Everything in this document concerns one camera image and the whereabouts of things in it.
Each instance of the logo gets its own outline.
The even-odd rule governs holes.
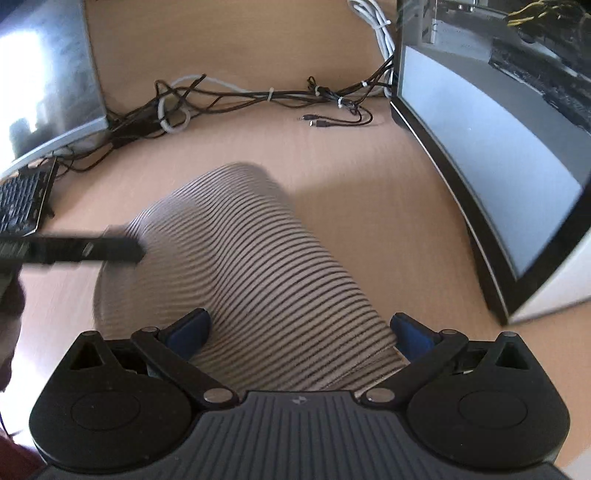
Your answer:
[[[296,398],[292,398],[291,401],[293,403],[295,403],[296,405],[303,405],[304,403],[306,403],[308,401],[307,398],[302,397],[301,395],[299,397]]]

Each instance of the desk surface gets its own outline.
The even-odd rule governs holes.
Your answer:
[[[149,98],[156,78],[207,72],[247,88],[278,89],[302,87],[313,74],[343,86],[381,63],[373,33],[345,0],[89,0],[87,10],[105,96],[121,111]],[[376,119],[364,128],[313,129],[297,119],[300,112],[261,105],[136,142],[93,171],[58,181],[56,217],[46,230],[100,232],[217,166],[252,162],[286,189],[306,227],[384,319],[404,311],[435,330],[494,339],[501,328],[480,293],[456,204],[416,140],[393,123],[386,100],[368,106]],[[92,328],[97,271],[23,272],[27,306],[14,377],[0,395],[9,430],[26,429],[56,363],[79,332]],[[561,466],[591,445],[590,316],[586,303],[512,327],[569,407]],[[27,443],[26,434],[20,437]]]

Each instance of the curved monitor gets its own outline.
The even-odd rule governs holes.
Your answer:
[[[525,308],[591,226],[591,21],[581,9],[508,24],[528,3],[403,4],[392,99],[466,218],[489,307],[509,321],[591,296],[584,278],[581,298]]]
[[[0,7],[0,177],[107,128],[82,0]]]

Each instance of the monitor screen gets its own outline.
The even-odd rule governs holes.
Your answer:
[[[0,10],[0,174],[107,127],[82,0]]]
[[[515,278],[591,174],[591,18],[529,4],[422,0],[401,13],[398,98],[472,192]]]

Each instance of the metal screw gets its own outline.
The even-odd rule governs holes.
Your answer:
[[[372,388],[365,394],[370,402],[374,403],[388,403],[392,401],[396,395],[389,388]]]
[[[209,403],[225,403],[233,396],[234,394],[227,388],[210,388],[203,394],[203,398]]]

